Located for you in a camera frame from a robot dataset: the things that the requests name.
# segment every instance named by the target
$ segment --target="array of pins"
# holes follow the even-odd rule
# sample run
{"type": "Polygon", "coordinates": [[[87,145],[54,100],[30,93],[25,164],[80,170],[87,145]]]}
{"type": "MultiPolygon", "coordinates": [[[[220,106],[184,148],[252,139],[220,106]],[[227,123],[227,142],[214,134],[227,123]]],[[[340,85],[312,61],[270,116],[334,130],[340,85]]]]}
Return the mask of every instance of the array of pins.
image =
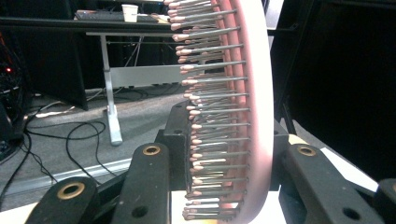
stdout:
{"type": "Polygon", "coordinates": [[[247,194],[250,137],[246,53],[237,0],[165,0],[191,120],[186,220],[232,221],[247,194]]]}

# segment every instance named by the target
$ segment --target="table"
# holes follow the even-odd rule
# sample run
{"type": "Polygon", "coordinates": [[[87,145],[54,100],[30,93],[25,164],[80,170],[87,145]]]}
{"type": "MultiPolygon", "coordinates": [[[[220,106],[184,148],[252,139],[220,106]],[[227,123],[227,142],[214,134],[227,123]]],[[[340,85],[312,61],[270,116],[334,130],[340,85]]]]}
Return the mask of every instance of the table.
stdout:
{"type": "Polygon", "coordinates": [[[179,65],[119,67],[110,68],[108,63],[106,37],[116,36],[157,36],[170,37],[177,32],[171,31],[168,23],[124,22],[124,21],[76,21],[47,20],[0,17],[0,27],[9,30],[51,30],[84,32],[86,35],[100,36],[104,63],[104,76],[107,93],[107,115],[111,144],[122,143],[117,108],[114,105],[113,88],[123,86],[147,86],[159,83],[180,82],[179,65]]]}

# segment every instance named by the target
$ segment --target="white desk leg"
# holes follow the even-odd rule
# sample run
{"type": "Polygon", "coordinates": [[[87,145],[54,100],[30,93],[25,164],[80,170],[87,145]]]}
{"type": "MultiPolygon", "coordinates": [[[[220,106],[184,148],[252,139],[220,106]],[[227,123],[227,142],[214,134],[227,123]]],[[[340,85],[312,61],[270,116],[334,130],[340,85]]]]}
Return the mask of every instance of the white desk leg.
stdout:
{"type": "Polygon", "coordinates": [[[100,36],[100,42],[102,47],[107,103],[108,103],[107,106],[108,129],[110,131],[111,145],[119,146],[122,143],[122,137],[121,137],[120,123],[117,117],[117,108],[114,105],[113,85],[111,83],[111,71],[108,62],[107,44],[106,44],[105,35],[100,36]]]}

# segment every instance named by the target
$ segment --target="black panel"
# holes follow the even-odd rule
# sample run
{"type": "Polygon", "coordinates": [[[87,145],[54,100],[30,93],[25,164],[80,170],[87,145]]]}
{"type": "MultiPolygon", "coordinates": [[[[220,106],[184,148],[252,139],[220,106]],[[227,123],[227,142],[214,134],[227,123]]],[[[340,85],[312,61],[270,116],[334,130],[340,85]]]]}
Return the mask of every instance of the black panel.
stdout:
{"type": "Polygon", "coordinates": [[[318,14],[317,21],[334,21],[333,28],[316,23],[299,55],[304,59],[290,93],[293,118],[373,178],[394,177],[396,11],[325,9],[339,14],[318,14]],[[315,33],[326,28],[323,36],[315,33]],[[310,46],[318,42],[322,49],[314,54],[310,46]]]}

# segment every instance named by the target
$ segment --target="white cup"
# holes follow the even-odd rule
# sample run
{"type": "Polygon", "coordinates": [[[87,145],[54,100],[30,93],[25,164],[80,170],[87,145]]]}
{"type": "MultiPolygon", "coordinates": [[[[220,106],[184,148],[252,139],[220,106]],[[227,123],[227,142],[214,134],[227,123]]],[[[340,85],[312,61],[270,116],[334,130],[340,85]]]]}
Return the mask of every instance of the white cup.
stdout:
{"type": "Polygon", "coordinates": [[[137,6],[135,5],[122,5],[122,12],[124,21],[136,22],[137,21],[137,6]]]}

